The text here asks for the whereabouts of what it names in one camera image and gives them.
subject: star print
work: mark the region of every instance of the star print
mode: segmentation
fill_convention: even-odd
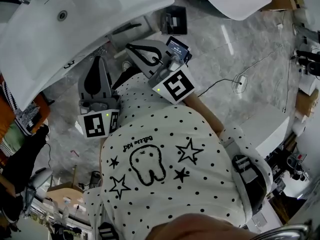
[[[181,183],[184,183],[184,177],[189,177],[190,176],[188,174],[185,174],[185,169],[186,168],[184,167],[181,171],[174,170],[175,173],[176,173],[176,177],[174,178],[174,180],[180,179]]]
[[[189,158],[191,160],[191,162],[194,163],[195,166],[197,165],[197,163],[196,163],[197,159],[196,159],[195,155],[204,151],[204,149],[194,148],[194,146],[192,144],[192,138],[190,138],[190,141],[186,147],[184,147],[184,146],[176,146],[176,147],[182,152],[182,156],[180,157],[178,163]]]
[[[125,177],[126,175],[123,175],[123,177],[120,180],[117,180],[115,177],[112,177],[114,187],[111,188],[109,192],[117,192],[119,196],[119,200],[121,200],[122,191],[131,190],[131,188],[128,188],[127,186],[125,186]]]
[[[119,164],[117,161],[118,156],[115,157],[115,159],[111,158],[111,164],[109,166],[113,166],[113,169]]]

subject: tooth cartoon print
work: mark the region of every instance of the tooth cartoon print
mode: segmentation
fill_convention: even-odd
[[[145,186],[151,186],[155,180],[163,181],[166,177],[161,151],[155,145],[144,145],[134,150],[130,155],[130,165]]]

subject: polka dot shirt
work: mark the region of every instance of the polka dot shirt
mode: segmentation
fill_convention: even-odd
[[[102,146],[103,185],[99,196],[88,195],[88,213],[102,200],[109,223],[126,240],[145,239],[153,227],[186,213],[243,225],[231,160],[205,119],[161,98],[143,74],[118,93],[119,128]]]

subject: marble floor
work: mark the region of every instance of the marble floor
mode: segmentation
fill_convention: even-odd
[[[292,13],[258,11],[244,21],[218,18],[193,7],[187,0],[175,0],[175,5],[187,10],[188,35],[178,36],[191,48],[193,54],[189,69],[197,83],[201,100],[225,124],[243,123],[266,104],[271,104],[294,118],[294,106],[300,74],[290,62],[296,46],[292,31]],[[160,32],[150,39],[166,42],[167,35]],[[122,72],[121,60],[107,43],[101,53],[107,60],[111,78],[116,80]],[[75,127],[78,111],[77,81],[92,56],[74,67],[63,79],[44,90],[55,102],[50,106],[48,118],[51,129],[49,144],[50,166],[60,182],[72,179],[77,165],[77,180],[88,184],[92,171],[99,170],[99,140],[85,140]],[[235,94],[230,81],[237,74],[248,76],[248,85],[241,94]],[[35,170],[48,166],[49,147],[39,154]]]

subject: gray tiled floor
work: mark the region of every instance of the gray tiled floor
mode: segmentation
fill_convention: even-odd
[[[256,12],[244,21],[222,19],[192,7],[187,0],[175,0],[176,5],[187,7],[188,35],[177,37],[191,48],[193,54],[189,68],[201,94],[214,82],[232,80],[245,71],[249,82],[242,94],[235,94],[232,83],[222,81],[201,96],[201,100],[225,123],[243,123],[263,105],[272,104],[293,119],[294,104],[300,74],[289,58],[294,49],[291,12]],[[277,25],[283,22],[283,28]],[[229,43],[224,32],[228,34]],[[160,32],[150,37],[166,42],[168,36]],[[121,61],[113,59],[116,53],[110,43],[105,46],[111,77],[121,73]],[[77,165],[78,181],[87,184],[91,171],[98,170],[99,141],[85,140],[76,130],[78,115],[77,81],[82,70],[90,62],[86,58],[60,81],[44,92],[51,105],[48,118],[51,128],[51,167],[56,178],[71,180],[72,168]],[[38,156],[35,169],[48,164],[48,147]]]

